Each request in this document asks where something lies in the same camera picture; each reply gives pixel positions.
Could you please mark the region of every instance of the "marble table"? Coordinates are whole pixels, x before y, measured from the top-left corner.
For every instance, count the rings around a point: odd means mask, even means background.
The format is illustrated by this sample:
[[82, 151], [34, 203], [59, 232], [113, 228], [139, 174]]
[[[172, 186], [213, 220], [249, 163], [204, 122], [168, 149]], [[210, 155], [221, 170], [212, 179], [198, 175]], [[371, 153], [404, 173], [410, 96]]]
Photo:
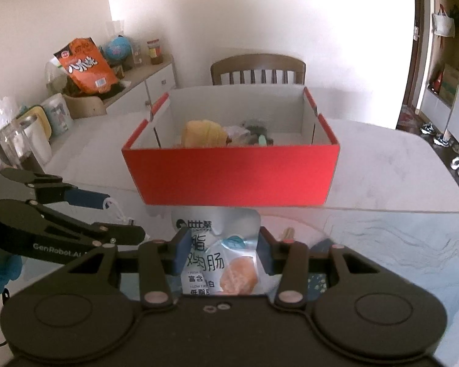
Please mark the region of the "marble table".
[[[84, 189], [108, 193], [157, 238], [175, 233], [170, 207], [145, 206], [120, 152], [141, 113], [76, 120], [53, 144], [46, 171]], [[262, 225], [280, 235], [292, 227], [309, 247], [331, 239], [435, 294], [449, 326], [436, 357], [459, 367], [459, 187], [421, 138], [363, 123], [328, 120], [341, 151], [324, 206], [258, 208]], [[58, 203], [86, 222], [115, 222], [105, 211]], [[57, 266], [28, 260], [11, 292]], [[132, 293], [126, 280], [123, 290]]]

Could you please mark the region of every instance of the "dark floor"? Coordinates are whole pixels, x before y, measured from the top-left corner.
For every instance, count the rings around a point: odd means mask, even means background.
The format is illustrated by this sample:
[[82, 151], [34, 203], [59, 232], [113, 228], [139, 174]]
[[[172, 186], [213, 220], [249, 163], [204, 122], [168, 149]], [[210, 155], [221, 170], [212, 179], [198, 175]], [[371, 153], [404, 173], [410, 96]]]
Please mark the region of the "dark floor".
[[396, 129], [400, 131], [413, 133], [426, 140], [428, 144], [432, 147], [432, 149], [435, 151], [435, 153], [437, 153], [437, 155], [442, 160], [447, 170], [449, 170], [450, 174], [459, 186], [459, 176], [457, 175], [457, 172], [450, 167], [452, 159], [454, 157], [459, 156], [459, 153], [454, 152], [452, 147], [454, 145], [459, 145], [459, 143], [455, 140], [454, 137], [452, 137], [450, 140], [451, 146], [447, 148], [434, 144], [433, 135], [423, 135], [420, 131], [420, 127], [424, 123], [422, 119], [420, 119], [420, 117], [415, 115], [414, 113], [412, 115], [414, 116], [415, 120], [412, 120], [411, 117], [405, 118], [405, 109], [402, 110], [402, 116], [400, 116], [400, 122], [398, 122]]

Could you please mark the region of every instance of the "blue gloved hand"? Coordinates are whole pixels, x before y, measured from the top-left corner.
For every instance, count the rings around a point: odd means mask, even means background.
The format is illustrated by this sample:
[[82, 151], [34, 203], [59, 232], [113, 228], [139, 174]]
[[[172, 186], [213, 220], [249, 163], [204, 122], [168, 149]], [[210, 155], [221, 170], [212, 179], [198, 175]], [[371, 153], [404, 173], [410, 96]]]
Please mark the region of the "blue gloved hand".
[[17, 280], [22, 271], [22, 258], [11, 255], [0, 263], [0, 294], [10, 280]]

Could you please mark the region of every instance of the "red box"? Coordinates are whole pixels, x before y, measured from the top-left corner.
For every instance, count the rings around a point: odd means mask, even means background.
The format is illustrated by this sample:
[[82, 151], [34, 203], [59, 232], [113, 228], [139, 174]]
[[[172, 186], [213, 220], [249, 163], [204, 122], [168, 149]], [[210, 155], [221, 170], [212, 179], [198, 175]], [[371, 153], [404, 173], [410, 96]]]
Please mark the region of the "red box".
[[[176, 89], [153, 106], [122, 154], [146, 204], [165, 206], [317, 206], [340, 151], [307, 88], [223, 85]], [[222, 126], [263, 119], [269, 147], [177, 148], [189, 120]]]

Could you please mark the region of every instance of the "yellow cutting board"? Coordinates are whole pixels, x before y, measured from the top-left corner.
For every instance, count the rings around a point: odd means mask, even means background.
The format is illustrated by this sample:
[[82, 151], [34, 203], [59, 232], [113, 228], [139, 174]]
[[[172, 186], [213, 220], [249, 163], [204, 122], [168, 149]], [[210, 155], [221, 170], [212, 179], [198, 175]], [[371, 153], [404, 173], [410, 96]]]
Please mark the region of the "yellow cutting board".
[[21, 121], [22, 119], [25, 119], [26, 117], [32, 116], [33, 114], [36, 114], [39, 118], [39, 121], [41, 122], [43, 128], [44, 128], [44, 133], [46, 134], [46, 137], [49, 139], [51, 138], [51, 126], [49, 124], [49, 121], [46, 117], [46, 113], [44, 113], [44, 109], [41, 106], [34, 106], [31, 107], [28, 111], [26, 111], [22, 116], [18, 118], [18, 121]]

